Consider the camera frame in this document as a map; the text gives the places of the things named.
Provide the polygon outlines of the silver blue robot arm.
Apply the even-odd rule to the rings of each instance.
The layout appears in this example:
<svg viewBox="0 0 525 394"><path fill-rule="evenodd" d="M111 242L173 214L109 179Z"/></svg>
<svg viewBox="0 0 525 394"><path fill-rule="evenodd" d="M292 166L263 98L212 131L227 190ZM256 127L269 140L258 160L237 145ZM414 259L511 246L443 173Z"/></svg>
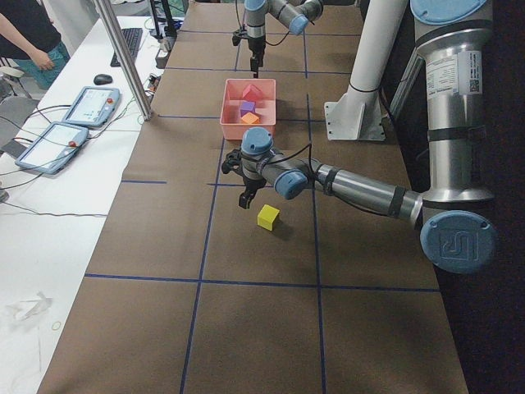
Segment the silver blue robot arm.
<svg viewBox="0 0 525 394"><path fill-rule="evenodd" d="M451 273L474 273L495 256L497 233L484 217L493 200L480 179L482 47L491 36L489 1L372 1L347 92L324 105L329 140L383 139L381 79L404 13L415 46L388 105L398 115L419 71L426 75L430 186L423 193L366 178L297 155L284 156L263 127L249 128L221 169L239 174L247 208L266 185L286 199L320 190L363 211L421 226L424 254Z"/></svg>
<svg viewBox="0 0 525 394"><path fill-rule="evenodd" d="M323 13L323 2L285 1L285 0L254 0L245 1L244 28L241 33L248 40L251 51L250 70L253 77L258 78L258 72L263 67L266 41L266 15L273 16L291 34L304 32L310 22L319 19Z"/></svg>

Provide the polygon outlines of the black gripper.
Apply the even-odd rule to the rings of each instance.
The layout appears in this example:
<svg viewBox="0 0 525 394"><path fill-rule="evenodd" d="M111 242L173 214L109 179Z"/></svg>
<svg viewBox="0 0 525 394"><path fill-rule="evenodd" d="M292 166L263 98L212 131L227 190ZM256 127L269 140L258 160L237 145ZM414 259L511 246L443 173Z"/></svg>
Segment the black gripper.
<svg viewBox="0 0 525 394"><path fill-rule="evenodd" d="M266 48L266 36L261 37L248 37L249 50L252 52L250 58L250 70L253 73L253 78L259 77L259 68L263 66L265 48Z"/></svg>
<svg viewBox="0 0 525 394"><path fill-rule="evenodd" d="M242 209L249 209L255 195L260 189L262 189L267 184L267 180L263 177L259 177L258 179L252 179L246 176L245 174L243 174L242 177L245 190L239 196L238 205Z"/></svg>

